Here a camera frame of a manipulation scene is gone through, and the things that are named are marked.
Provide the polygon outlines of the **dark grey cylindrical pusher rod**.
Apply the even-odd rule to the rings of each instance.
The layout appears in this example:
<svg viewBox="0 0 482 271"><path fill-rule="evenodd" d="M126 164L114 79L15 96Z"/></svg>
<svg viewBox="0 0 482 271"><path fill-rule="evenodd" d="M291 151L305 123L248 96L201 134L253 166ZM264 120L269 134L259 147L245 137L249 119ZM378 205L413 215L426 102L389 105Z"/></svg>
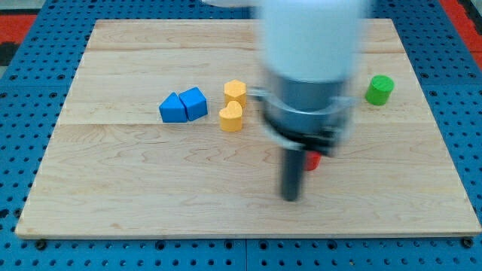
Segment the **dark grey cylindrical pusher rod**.
<svg viewBox="0 0 482 271"><path fill-rule="evenodd" d="M305 150L284 149L282 153L282 183L281 196L284 200L293 202L300 196L304 167L306 162Z"/></svg>

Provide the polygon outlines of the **grey metal end effector mount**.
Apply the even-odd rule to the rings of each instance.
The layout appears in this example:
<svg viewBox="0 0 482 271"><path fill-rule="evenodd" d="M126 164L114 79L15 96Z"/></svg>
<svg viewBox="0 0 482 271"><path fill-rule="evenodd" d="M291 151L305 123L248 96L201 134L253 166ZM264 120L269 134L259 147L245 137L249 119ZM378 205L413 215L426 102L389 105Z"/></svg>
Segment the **grey metal end effector mount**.
<svg viewBox="0 0 482 271"><path fill-rule="evenodd" d="M264 128L282 148L332 157L351 133L356 98L348 94L349 80L308 81L267 71L264 85L250 87L249 96L260 102Z"/></svg>

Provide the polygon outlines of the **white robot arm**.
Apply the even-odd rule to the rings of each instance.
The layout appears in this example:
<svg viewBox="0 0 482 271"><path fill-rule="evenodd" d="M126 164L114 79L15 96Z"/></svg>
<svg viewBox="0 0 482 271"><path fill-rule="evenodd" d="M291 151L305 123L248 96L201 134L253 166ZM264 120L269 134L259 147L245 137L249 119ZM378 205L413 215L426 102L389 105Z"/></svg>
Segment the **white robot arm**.
<svg viewBox="0 0 482 271"><path fill-rule="evenodd" d="M264 84L249 95L283 148L281 197L299 198L307 154L330 157L352 130L349 96L369 3L361 0L204 0L255 8Z"/></svg>

